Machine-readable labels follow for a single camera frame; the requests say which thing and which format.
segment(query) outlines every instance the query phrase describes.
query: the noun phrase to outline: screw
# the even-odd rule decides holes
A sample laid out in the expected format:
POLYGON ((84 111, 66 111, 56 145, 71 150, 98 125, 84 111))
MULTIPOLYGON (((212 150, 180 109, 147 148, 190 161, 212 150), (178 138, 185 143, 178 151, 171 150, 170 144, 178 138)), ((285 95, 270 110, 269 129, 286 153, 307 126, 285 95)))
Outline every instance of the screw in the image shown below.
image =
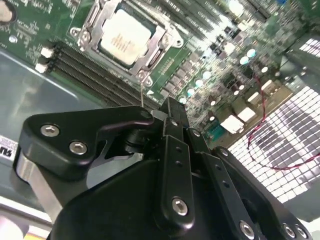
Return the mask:
POLYGON ((149 119, 151 117, 151 115, 147 111, 141 111, 140 114, 142 117, 144 117, 146 119, 149 119))
POLYGON ((18 42, 18 38, 15 35, 9 36, 9 42, 12 44, 16 44, 18 42))
POLYGON ((56 137, 59 135, 60 130, 57 126, 54 125, 43 125, 40 129, 41 134, 46 137, 56 137))
POLYGON ((83 41, 89 42, 91 38, 90 33, 88 31, 84 31, 81 38, 83 41))
POLYGON ((165 34, 162 38, 162 44, 166 47, 170 44, 170 38, 167 34, 165 34))
POLYGON ((87 152, 87 146, 80 141, 73 141, 70 143, 69 149, 72 153, 77 155, 83 155, 87 152))
POLYGON ((150 79, 150 77, 148 77, 147 80, 144 82, 144 85, 146 87, 151 87, 153 83, 154 82, 150 79))
POLYGON ((180 198, 174 198, 172 200, 172 208, 177 214, 181 216, 185 216, 188 213, 187 204, 180 198))
POLYGON ((299 226, 299 225, 295 225, 295 228, 297 229, 298 233, 300 233, 300 235, 304 238, 307 239, 308 235, 306 234, 306 232, 299 226))
POLYGON ((146 77, 146 73, 144 71, 140 71, 138 72, 137 77, 139 79, 144 79, 146 77))
POLYGON ((193 134, 196 135, 197 137, 200 137, 200 132, 198 132, 197 130, 193 129, 192 130, 193 134))
POLYGON ((228 156, 228 152, 226 151, 226 150, 224 150, 224 149, 220 149, 220 151, 221 151, 221 153, 223 154, 223 155, 225 155, 226 157, 228 156))
POLYGON ((286 234, 288 234, 291 238, 294 239, 294 238, 296 237, 295 232, 292 230, 291 227, 289 227, 288 224, 284 223, 284 224, 283 224, 283 228, 284 228, 286 234))
POLYGON ((245 221, 240 221, 240 229, 241 232, 250 240, 255 239, 255 232, 253 231, 253 229, 250 227, 250 225, 248 223, 246 223, 245 221))
POLYGON ((77 27, 72 27, 72 28, 70 29, 70 34, 71 34, 73 37, 78 36, 79 32, 80 32, 80 29, 77 28, 77 27))
POLYGON ((178 126, 178 123, 177 123, 175 120, 173 120, 173 119, 171 119, 171 123, 172 123, 174 126, 178 126))

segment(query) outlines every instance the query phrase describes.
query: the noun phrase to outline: black ram slot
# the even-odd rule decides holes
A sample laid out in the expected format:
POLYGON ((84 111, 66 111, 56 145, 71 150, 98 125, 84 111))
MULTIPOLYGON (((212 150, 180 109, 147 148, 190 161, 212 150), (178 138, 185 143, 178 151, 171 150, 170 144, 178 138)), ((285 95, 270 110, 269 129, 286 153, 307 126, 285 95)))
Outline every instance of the black ram slot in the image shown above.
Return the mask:
POLYGON ((86 83, 83 79, 77 79, 75 76, 72 76, 71 73, 68 73, 64 68, 60 69, 59 67, 55 67, 52 72, 55 74, 63 77, 64 79, 68 79, 69 82, 74 84, 75 86, 78 86, 82 90, 89 93, 91 96, 94 96, 95 98, 102 100, 105 102, 105 105, 108 107, 119 107, 119 104, 112 101, 111 99, 105 97, 98 89, 96 89, 93 85, 90 83, 86 83))
POLYGON ((133 98, 130 94, 123 94, 123 91, 115 84, 112 84, 106 80, 105 77, 96 74, 86 67, 79 67, 79 64, 76 60, 70 58, 67 55, 60 55, 59 60, 69 65, 88 79, 91 79, 95 83, 99 84, 101 87, 107 89, 108 91, 114 93, 114 95, 128 102, 130 105, 140 105, 140 101, 133 98))
POLYGON ((206 24, 212 31, 216 28, 217 24, 220 22, 220 19, 212 17, 205 9, 203 9, 196 1, 185 1, 177 0, 175 3, 179 2, 181 6, 188 10, 195 18, 199 19, 203 24, 206 24))
POLYGON ((104 96, 109 101, 112 101, 116 103, 118 106, 128 106, 130 105, 128 102, 124 101, 123 99, 116 96, 113 92, 110 92, 109 90, 102 87, 100 84, 96 83, 92 79, 82 75, 79 71, 76 69, 73 69, 72 67, 66 65, 63 62, 57 61, 54 68, 58 68, 62 70, 63 72, 67 73, 69 76, 73 77, 74 79, 77 79, 79 83, 82 83, 83 85, 89 87, 90 89, 96 91, 97 93, 104 96))
MULTIPOLYGON (((167 6, 168 8, 172 8, 171 5, 165 0, 157 0, 157 2, 162 3, 163 5, 167 6)), ((178 9, 180 9, 180 10, 177 10, 176 8, 172 8, 173 10, 175 10, 175 12, 176 12, 175 14, 182 16, 185 22, 190 22, 191 24, 193 24, 194 27, 197 26, 198 28, 203 28, 207 32, 212 31, 212 27, 207 22, 201 21, 201 19, 197 18, 192 13, 192 11, 189 11, 187 8, 182 6, 179 2, 175 1, 174 5, 176 5, 178 7, 178 9)))
MULTIPOLYGON (((135 104, 139 105, 141 101, 141 93, 133 88, 132 86, 123 82, 118 76, 109 72, 106 68, 101 66, 100 64, 94 62, 92 59, 88 58, 82 52, 74 50, 64 43, 59 42, 57 44, 58 50, 61 52, 59 58, 67 58, 73 60, 73 65, 77 68, 86 68, 96 75, 104 78, 104 81, 108 82, 109 85, 113 85, 116 88, 115 91, 118 91, 122 96, 129 96, 131 101, 136 99, 135 104)), ((149 109, 158 109, 159 105, 152 101, 150 98, 145 97, 144 99, 145 105, 149 109)))

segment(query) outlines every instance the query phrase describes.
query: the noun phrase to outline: chip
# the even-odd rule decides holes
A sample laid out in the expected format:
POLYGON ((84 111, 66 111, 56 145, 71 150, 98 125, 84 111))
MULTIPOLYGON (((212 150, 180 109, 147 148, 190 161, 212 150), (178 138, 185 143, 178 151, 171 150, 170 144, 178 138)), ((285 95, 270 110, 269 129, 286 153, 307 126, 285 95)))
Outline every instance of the chip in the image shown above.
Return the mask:
POLYGON ((102 29, 100 47, 127 66, 148 50, 151 31, 122 9, 107 19, 102 29))

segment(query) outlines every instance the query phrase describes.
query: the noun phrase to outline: gray metal surface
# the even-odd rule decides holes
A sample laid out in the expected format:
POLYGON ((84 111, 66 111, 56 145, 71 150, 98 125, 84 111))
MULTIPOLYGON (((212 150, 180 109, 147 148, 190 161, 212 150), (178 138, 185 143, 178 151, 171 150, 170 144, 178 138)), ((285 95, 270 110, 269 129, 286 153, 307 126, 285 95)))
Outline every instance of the gray metal surface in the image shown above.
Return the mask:
MULTIPOLYGON (((67 85, 34 71, 18 59, 0 51, 0 135, 18 142, 23 122, 42 113, 92 110, 100 105, 70 89, 67 85)), ((125 161, 112 161, 89 171, 87 185, 93 187, 129 167, 138 155, 125 161)), ((13 162, 0 157, 0 196, 43 210, 37 201, 18 194, 11 183, 13 162)))
POLYGON ((43 167, 27 159, 22 152, 17 162, 16 173, 30 184, 52 223, 56 221, 58 214, 70 200, 88 189, 86 179, 61 181, 43 167))

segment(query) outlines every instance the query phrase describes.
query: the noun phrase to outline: green circuit board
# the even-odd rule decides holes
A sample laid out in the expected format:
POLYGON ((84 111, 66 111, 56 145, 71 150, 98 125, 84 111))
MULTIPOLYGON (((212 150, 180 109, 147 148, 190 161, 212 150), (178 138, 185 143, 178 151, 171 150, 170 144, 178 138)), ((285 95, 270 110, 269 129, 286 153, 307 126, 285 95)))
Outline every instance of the green circuit board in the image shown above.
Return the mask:
MULTIPOLYGON (((90 90, 82 89, 81 92, 97 98, 102 96, 108 99, 111 106, 140 104, 140 86, 136 82, 126 79, 114 69, 109 69, 103 59, 82 52, 76 39, 71 36, 71 28, 83 26, 94 0, 6 2, 14 6, 17 19, 10 24, 0 24, 1 48, 34 67, 41 59, 43 47, 49 43, 59 43, 62 52, 59 52, 52 71, 45 74, 68 82, 70 86, 77 86, 77 82, 89 86, 90 90)), ((272 69, 262 80, 274 78, 281 62, 281 54, 308 30, 311 21, 319 21, 320 7, 320 4, 314 4, 311 0, 288 0, 283 1, 283 4, 275 0, 264 0, 260 4, 267 9, 269 16, 265 21, 258 21, 247 9, 244 9, 241 15, 228 11, 232 2, 230 0, 212 0, 210 3, 204 0, 132 2, 156 8, 174 23, 184 40, 182 47, 171 47, 152 69, 150 78, 153 83, 143 89, 147 99, 146 107, 154 109, 168 96, 177 100, 184 96, 190 124, 200 130, 213 127, 216 129, 216 125, 213 126, 206 120, 209 95, 219 96, 219 101, 211 108, 216 112, 253 87, 254 82, 243 78, 245 87, 239 96, 235 96, 226 83, 230 73, 236 75, 243 71, 239 66, 241 57, 245 56, 248 50, 255 49, 256 58, 272 69), (224 33, 224 28, 231 25, 235 28, 242 26, 241 33, 235 39, 224 33), (213 38, 204 39, 204 36, 212 34, 213 38), (224 43, 216 41, 219 34, 224 36, 224 43), (231 43, 234 50, 232 53, 220 55, 212 51, 208 53, 212 43, 218 44, 223 53, 226 43, 231 43), (185 64, 190 61, 193 63, 186 68, 185 64), (205 71, 210 72, 209 79, 203 81, 201 86, 196 85, 196 81, 202 78, 205 71), (179 76, 178 82, 174 81, 176 76, 179 76), (189 94, 190 88, 193 88, 194 94, 189 94)), ((217 132, 217 136, 223 134, 220 128, 217 132)))

